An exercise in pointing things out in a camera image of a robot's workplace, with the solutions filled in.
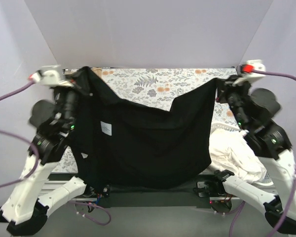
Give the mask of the black t shirt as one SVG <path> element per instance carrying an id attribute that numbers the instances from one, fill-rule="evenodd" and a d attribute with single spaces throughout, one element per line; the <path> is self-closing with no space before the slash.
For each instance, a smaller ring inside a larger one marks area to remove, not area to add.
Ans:
<path id="1" fill-rule="evenodd" d="M 92 95 L 79 102 L 70 148 L 79 177 L 95 190 L 105 184 L 173 188 L 211 164 L 215 80 L 164 111 L 118 97 L 89 67 L 73 78 Z"/>

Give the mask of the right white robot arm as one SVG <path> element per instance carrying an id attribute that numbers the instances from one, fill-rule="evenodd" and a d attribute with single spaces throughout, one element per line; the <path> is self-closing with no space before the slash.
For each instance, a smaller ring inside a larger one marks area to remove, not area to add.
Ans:
<path id="1" fill-rule="evenodd" d="M 249 147 L 264 165 L 276 194 L 263 191 L 236 177 L 231 171 L 216 171 L 224 191 L 242 199 L 261 212 L 274 231 L 296 235 L 296 162 L 292 144 L 272 118 L 281 109 L 276 96 L 267 89 L 250 92 L 249 80 L 240 77 L 216 79 L 217 102 L 227 103 Z"/>

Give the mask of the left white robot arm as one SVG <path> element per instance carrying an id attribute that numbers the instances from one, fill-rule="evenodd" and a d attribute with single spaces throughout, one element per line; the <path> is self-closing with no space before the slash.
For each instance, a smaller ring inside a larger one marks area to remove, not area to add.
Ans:
<path id="1" fill-rule="evenodd" d="M 55 210 L 86 189 L 84 181 L 74 176 L 53 191 L 40 194 L 68 146 L 67 136 L 75 128 L 79 99 L 81 95 L 89 95 L 76 83 L 51 88 L 56 94 L 55 101 L 40 100 L 32 107 L 29 124 L 37 131 L 21 176 L 12 182 L 15 187 L 0 207 L 0 223 L 8 224 L 6 230 L 13 237 L 36 234 Z"/>

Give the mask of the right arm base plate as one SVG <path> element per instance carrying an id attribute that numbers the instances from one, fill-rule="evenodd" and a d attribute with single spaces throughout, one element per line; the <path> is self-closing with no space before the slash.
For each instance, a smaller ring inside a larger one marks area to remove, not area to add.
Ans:
<path id="1" fill-rule="evenodd" d="M 210 204 L 213 204 L 214 202 L 226 203 L 231 201 L 233 197 L 233 195 L 225 191 L 222 184 L 210 181 L 197 182 L 193 191 L 200 198 L 209 198 Z"/>

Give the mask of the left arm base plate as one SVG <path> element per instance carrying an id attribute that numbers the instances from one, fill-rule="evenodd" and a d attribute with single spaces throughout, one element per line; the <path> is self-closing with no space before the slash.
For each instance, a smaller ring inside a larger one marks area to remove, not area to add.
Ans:
<path id="1" fill-rule="evenodd" d="M 85 193 L 83 194 L 87 198 L 108 198 L 110 196 L 111 186 L 110 184 L 105 184 L 99 190 L 87 185 Z"/>

